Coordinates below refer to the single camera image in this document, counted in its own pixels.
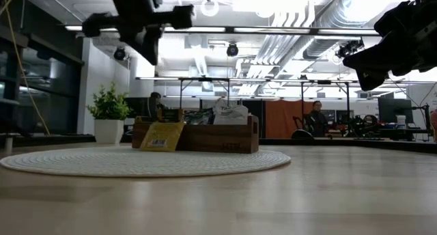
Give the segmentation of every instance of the wooden crate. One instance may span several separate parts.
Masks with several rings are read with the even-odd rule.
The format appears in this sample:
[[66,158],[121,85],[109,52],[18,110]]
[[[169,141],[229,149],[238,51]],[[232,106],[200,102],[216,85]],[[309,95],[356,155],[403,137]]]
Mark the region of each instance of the wooden crate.
[[[134,124],[132,147],[140,148],[150,123]],[[258,117],[250,115],[247,125],[185,125],[176,150],[254,153],[258,151]]]

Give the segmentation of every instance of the ceiling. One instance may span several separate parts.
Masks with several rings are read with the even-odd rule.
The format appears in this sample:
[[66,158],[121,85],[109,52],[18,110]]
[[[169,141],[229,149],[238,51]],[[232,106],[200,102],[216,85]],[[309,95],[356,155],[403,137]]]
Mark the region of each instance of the ceiling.
[[[32,3],[36,4],[38,7],[52,14],[55,18],[59,19],[62,23],[66,25],[80,25],[83,20],[85,20],[90,14],[95,12],[111,12],[112,14],[117,14],[112,0],[30,0]],[[290,25],[294,26],[300,21],[302,15],[305,20],[299,22],[297,27],[303,26],[307,19],[310,19],[311,7],[309,2],[313,3],[313,16],[318,14],[323,16],[323,14],[329,13],[327,11],[322,12],[322,8],[328,4],[331,0],[211,0],[211,2],[206,2],[206,0],[163,0],[163,4],[160,6],[159,11],[170,10],[175,5],[188,5],[193,4],[195,6],[195,17],[193,19],[194,26],[276,26],[278,22],[281,21],[280,14],[281,10],[284,12],[292,12],[294,10],[296,14],[294,21],[290,21]],[[363,21],[359,27],[371,27],[378,20],[381,15],[390,8],[395,7],[399,0],[390,0],[388,3],[381,3],[380,7],[378,5],[378,0],[371,0],[373,3],[372,8],[367,8],[365,12],[371,17],[367,16],[366,13],[362,15],[354,16],[355,18],[367,17],[366,21]],[[366,8],[368,4],[356,3],[361,11]],[[288,22],[288,18],[285,21],[283,19],[282,25],[285,26]],[[94,44],[104,51],[107,55],[112,56],[115,48],[117,46],[124,46],[118,40],[117,33],[105,33],[99,38],[94,40]],[[196,38],[202,39],[202,49],[198,50],[193,48],[191,39]],[[188,33],[171,33],[165,34],[159,43],[159,63],[156,67],[157,73],[161,76],[174,76],[180,74],[180,76],[188,74],[187,71],[190,67],[199,68],[199,56],[201,56],[205,65],[209,67],[231,67],[235,68],[237,72],[238,62],[253,61],[257,55],[262,53],[261,51],[270,53],[271,55],[277,53],[279,54],[280,46],[282,42],[287,43],[290,41],[289,37],[281,36],[280,38],[274,37],[274,44],[267,45],[269,37],[263,35],[255,34],[188,34]],[[305,74],[311,79],[336,79],[344,78],[356,79],[356,75],[353,70],[349,70],[342,65],[339,65],[339,60],[333,57],[335,47],[338,45],[332,45],[328,50],[326,50],[322,56],[310,61],[307,64],[299,64],[297,68],[296,64],[293,66],[289,61],[296,59],[296,51],[299,49],[299,44],[301,39],[296,38],[294,44],[286,45],[284,44],[284,56],[281,60],[274,65],[278,68],[271,68],[270,73],[267,70],[264,74],[260,72],[258,77],[263,75],[279,76],[283,74],[281,79],[297,78],[298,75]],[[372,46],[378,43],[379,38],[367,38],[365,41],[366,47]],[[239,48],[239,56],[228,57],[226,55],[227,46],[229,43],[236,43]],[[137,55],[133,50],[128,49],[131,55]],[[244,66],[245,71],[241,72],[240,75],[245,76],[250,71],[250,65]]]

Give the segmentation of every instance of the round woven mat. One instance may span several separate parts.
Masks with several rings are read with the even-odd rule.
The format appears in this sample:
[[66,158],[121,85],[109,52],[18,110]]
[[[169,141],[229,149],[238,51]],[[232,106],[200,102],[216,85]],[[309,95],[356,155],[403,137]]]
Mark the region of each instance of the round woven mat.
[[101,177],[169,177],[234,174],[270,169],[290,161],[280,153],[140,152],[131,147],[51,150],[9,156],[7,168],[43,174]]

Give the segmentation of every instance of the computer monitor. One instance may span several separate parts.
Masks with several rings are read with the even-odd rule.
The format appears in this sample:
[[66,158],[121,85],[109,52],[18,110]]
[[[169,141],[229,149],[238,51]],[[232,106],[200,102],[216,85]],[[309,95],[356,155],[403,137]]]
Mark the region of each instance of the computer monitor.
[[155,120],[156,114],[156,98],[126,98],[128,106],[132,109],[128,118],[136,118],[144,116]]
[[406,116],[406,123],[414,123],[411,101],[406,99],[378,98],[380,122],[396,123],[397,115]]

